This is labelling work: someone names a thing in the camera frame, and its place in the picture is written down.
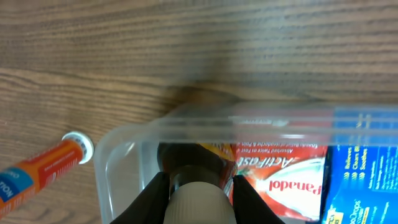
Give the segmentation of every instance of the wooden table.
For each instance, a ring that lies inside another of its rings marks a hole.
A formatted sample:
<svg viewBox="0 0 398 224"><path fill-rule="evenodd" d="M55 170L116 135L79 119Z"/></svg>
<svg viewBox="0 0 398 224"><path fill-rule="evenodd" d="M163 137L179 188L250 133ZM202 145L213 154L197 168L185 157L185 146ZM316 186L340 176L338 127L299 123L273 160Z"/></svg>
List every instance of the wooden table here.
<svg viewBox="0 0 398 224"><path fill-rule="evenodd" d="M397 0L0 1L0 168L186 101L396 102L397 71ZM93 163L0 222L101 223Z"/></svg>

